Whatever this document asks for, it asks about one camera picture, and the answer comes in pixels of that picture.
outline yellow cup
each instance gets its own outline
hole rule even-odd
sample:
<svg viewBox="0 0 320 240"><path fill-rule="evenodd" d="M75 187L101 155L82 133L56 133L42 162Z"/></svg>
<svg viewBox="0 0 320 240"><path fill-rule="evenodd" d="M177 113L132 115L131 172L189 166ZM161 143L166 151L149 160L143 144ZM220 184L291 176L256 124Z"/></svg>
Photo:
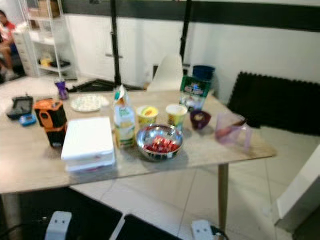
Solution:
<svg viewBox="0 0 320 240"><path fill-rule="evenodd" d="M154 106L143 105L136 109L138 115L139 127L143 128L146 125L156 123L158 116L158 109Z"/></svg>
<svg viewBox="0 0 320 240"><path fill-rule="evenodd" d="M182 104L170 104L166 106L165 111L168 113L168 124L182 130L185 116L188 109Z"/></svg>

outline blue container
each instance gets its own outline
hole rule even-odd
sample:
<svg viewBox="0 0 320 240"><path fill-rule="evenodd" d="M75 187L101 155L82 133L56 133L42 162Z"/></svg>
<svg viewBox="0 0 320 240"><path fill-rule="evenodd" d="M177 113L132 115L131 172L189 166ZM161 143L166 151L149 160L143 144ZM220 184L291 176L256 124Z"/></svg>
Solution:
<svg viewBox="0 0 320 240"><path fill-rule="evenodd" d="M211 81L215 67L206 65L195 65L193 66L192 76L202 80Z"/></svg>

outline table leg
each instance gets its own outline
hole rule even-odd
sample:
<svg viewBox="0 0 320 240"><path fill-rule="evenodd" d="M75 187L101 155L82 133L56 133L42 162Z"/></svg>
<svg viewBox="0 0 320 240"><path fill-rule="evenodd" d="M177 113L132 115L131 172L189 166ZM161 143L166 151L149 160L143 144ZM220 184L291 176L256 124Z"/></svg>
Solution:
<svg viewBox="0 0 320 240"><path fill-rule="evenodd" d="M218 208L219 208L219 228L225 232L227 223L228 206L228 174L229 164L218 166Z"/></svg>
<svg viewBox="0 0 320 240"><path fill-rule="evenodd" d="M18 194L8 193L1 194L3 211L7 228L21 223L20 203ZM8 239L22 240L21 228L17 228L8 235Z"/></svg>

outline tiled floor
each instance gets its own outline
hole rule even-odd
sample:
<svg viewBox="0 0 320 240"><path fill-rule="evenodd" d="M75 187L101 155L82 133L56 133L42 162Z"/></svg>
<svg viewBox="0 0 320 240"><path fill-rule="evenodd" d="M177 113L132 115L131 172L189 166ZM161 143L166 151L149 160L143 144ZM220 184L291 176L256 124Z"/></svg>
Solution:
<svg viewBox="0 0 320 240"><path fill-rule="evenodd" d="M52 77L7 82L0 85L0 112L10 106L13 96L25 92L45 95L55 94L57 90ZM231 240L290 240L290 234L273 226L270 207L308 160L320 138L269 127L255 131L276 147L278 155L230 166L227 234ZM206 219L218 224L217 182L217 167L212 166L72 188L124 214L133 213L184 240L191 240L193 220Z"/></svg>

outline black acoustic foam panel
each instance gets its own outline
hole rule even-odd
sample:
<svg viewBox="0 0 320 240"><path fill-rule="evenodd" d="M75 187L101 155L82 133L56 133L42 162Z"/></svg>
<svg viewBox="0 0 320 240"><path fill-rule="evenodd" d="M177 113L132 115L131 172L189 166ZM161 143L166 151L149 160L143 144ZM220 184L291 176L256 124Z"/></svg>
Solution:
<svg viewBox="0 0 320 240"><path fill-rule="evenodd" d="M320 84L240 72L228 108L261 125L320 135Z"/></svg>

